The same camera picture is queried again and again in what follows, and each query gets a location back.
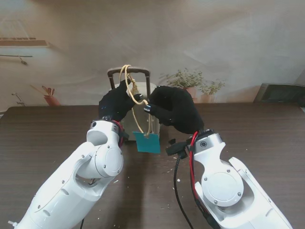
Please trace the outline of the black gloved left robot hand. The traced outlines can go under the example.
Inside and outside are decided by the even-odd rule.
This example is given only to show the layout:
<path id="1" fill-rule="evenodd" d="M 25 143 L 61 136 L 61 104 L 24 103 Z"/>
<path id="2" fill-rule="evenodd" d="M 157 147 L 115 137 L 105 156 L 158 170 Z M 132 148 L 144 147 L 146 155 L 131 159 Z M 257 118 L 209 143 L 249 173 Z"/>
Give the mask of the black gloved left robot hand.
<path id="1" fill-rule="evenodd" d="M 120 122 L 135 106 L 136 103 L 127 94 L 128 84 L 125 80 L 121 81 L 117 88 L 110 90 L 99 101 L 99 119 Z"/>

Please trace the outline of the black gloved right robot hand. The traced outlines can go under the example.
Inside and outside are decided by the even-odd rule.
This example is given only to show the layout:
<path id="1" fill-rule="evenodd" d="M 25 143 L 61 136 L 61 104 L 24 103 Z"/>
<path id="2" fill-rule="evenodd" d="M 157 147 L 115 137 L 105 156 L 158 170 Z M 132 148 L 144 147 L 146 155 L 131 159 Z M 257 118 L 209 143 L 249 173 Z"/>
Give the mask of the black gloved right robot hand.
<path id="1" fill-rule="evenodd" d="M 156 117 L 160 124 L 173 126 L 184 134 L 194 134 L 204 128 L 191 95 L 181 88 L 157 86 L 144 111 Z"/>

